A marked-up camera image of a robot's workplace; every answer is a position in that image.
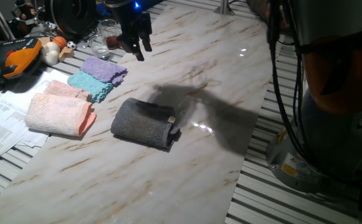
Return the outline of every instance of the ball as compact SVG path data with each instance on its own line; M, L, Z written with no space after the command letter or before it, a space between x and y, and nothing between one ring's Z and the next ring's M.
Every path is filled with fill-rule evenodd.
M53 43L57 44L61 50L67 46L67 41L63 37L55 37Z
M72 42L72 41L70 41L69 43L67 43L67 47L68 47L68 48L71 48L71 49L73 49L73 50L76 48L75 43Z

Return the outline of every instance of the purple towel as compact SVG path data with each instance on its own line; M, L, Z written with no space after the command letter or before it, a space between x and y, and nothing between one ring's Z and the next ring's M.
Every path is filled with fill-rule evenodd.
M123 78L127 73L126 68L100 60L94 56L87 58L80 70L92 75L101 82L112 83L115 86L124 81Z

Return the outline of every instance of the folded towel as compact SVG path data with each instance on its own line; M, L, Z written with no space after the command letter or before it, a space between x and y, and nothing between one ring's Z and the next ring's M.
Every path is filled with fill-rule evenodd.
M123 78L127 73L126 68L100 60L94 56L87 58L80 70L92 75L101 82L112 83L115 86L124 81Z
M96 118L91 106L77 98L37 93L24 122L38 131L81 136Z
M179 133L174 121L174 108L129 98L118 110L110 131L119 138L169 149Z
M91 102L102 102L107 94L113 89L111 83L102 83L91 75L81 71L67 80L70 86L81 88L91 93Z
M91 93L83 89L69 86L68 84L53 80L46 88L44 94L74 97L85 101L91 100Z

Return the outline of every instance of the stack of towels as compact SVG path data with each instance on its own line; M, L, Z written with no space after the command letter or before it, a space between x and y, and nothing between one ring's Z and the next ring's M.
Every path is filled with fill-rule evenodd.
M90 92L52 81L33 97L24 121L34 130L81 136L96 118L90 99Z
M67 83L90 92L92 103L103 101L114 86L124 81L127 74L126 68L94 56L87 58L80 70Z

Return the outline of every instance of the table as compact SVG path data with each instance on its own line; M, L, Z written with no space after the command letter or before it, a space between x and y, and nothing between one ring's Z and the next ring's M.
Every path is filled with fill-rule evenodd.
M82 138L52 137L0 195L0 223L223 223L270 80L265 24L168 7L145 62L126 55L125 82ZM174 106L169 152L113 138L134 97Z

